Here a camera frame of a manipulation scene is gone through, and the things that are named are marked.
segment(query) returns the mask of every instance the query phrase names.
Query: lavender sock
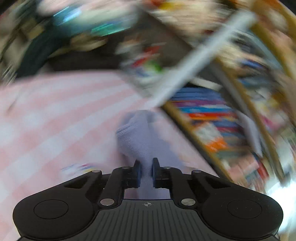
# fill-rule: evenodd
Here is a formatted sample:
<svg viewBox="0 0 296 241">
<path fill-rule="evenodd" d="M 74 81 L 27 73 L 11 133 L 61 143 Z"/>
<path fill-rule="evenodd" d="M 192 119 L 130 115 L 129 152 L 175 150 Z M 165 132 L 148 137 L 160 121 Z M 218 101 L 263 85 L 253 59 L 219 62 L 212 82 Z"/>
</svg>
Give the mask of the lavender sock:
<svg viewBox="0 0 296 241">
<path fill-rule="evenodd" d="M 153 127 L 155 114 L 147 110 L 128 113 L 117 130 L 119 151 L 127 156 L 130 166 L 135 160 L 142 164 L 141 186 L 137 189 L 139 199 L 168 199 L 167 189 L 153 188 L 152 159 L 157 157 L 161 167 L 170 166 L 184 170 L 179 158 L 170 150 L 168 143 L 160 139 Z"/>
</svg>

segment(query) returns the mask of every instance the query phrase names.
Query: ribbed black surface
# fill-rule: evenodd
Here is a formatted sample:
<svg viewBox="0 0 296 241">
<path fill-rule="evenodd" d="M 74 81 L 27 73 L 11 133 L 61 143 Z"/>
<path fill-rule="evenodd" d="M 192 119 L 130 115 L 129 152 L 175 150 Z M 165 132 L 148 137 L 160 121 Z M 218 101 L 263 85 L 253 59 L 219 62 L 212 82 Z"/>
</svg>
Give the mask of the ribbed black surface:
<svg viewBox="0 0 296 241">
<path fill-rule="evenodd" d="M 147 207 L 144 204 L 148 202 L 151 205 Z M 172 200 L 123 200 L 115 209 L 100 211 L 86 230 L 65 241 L 230 240 L 206 227 L 195 211 L 181 209 Z"/>
</svg>

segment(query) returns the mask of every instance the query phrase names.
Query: pink gingham cloth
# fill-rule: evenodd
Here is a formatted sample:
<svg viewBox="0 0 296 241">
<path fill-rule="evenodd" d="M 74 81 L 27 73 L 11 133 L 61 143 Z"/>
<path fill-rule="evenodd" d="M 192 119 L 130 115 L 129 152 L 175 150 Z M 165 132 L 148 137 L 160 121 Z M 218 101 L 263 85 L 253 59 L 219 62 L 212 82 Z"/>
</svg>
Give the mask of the pink gingham cloth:
<svg viewBox="0 0 296 241">
<path fill-rule="evenodd" d="M 0 240 L 19 238 L 15 205 L 66 181 L 63 168 L 92 163 L 111 173 L 124 166 L 115 131 L 124 113 L 146 102 L 117 71 L 38 76 L 0 89 Z M 173 122 L 153 111 L 155 128 L 185 165 L 216 175 Z"/>
</svg>

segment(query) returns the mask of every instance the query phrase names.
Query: crosshair marking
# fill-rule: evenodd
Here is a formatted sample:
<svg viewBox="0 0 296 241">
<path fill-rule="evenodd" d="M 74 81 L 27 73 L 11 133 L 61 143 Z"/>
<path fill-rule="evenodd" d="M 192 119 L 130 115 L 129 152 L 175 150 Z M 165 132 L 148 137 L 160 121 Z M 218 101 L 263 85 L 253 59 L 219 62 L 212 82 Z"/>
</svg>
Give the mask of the crosshair marking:
<svg viewBox="0 0 296 241">
<path fill-rule="evenodd" d="M 146 207 L 150 207 L 150 206 L 153 205 L 153 204 L 150 203 L 150 202 L 146 202 L 146 203 L 144 203 L 143 205 L 145 205 Z"/>
</svg>

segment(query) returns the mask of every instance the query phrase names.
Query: circular pad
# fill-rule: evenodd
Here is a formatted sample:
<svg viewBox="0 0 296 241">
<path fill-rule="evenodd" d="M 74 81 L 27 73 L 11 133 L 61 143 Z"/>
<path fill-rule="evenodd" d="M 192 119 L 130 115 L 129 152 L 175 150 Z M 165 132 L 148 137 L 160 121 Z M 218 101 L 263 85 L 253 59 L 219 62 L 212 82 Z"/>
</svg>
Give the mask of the circular pad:
<svg viewBox="0 0 296 241">
<path fill-rule="evenodd" d="M 234 200 L 227 205 L 227 209 L 233 216 L 244 219 L 255 218 L 262 211 L 258 203 L 248 199 Z"/>
<path fill-rule="evenodd" d="M 92 203 L 80 189 L 53 187 L 20 201 L 12 216 L 22 236 L 60 240 L 84 229 L 94 214 Z"/>
<path fill-rule="evenodd" d="M 204 202 L 201 214 L 214 232 L 239 240 L 273 235 L 283 220 L 283 210 L 275 200 L 241 188 L 216 189 Z"/>
<path fill-rule="evenodd" d="M 68 208 L 68 204 L 61 200 L 45 200 L 35 206 L 34 213 L 43 219 L 54 219 L 63 216 Z"/>
</svg>

